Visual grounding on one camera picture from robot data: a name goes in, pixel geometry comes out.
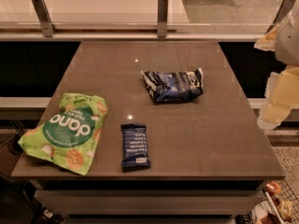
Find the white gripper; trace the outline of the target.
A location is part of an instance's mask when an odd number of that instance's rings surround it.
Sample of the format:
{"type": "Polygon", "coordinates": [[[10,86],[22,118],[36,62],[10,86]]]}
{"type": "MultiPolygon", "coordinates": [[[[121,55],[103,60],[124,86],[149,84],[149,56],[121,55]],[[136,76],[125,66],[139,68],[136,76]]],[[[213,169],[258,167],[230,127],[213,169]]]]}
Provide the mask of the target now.
{"type": "Polygon", "coordinates": [[[270,74],[257,119],[261,129],[273,130],[299,105],[299,7],[256,41],[254,48],[275,51],[276,58],[288,65],[281,73],[270,74]]]}

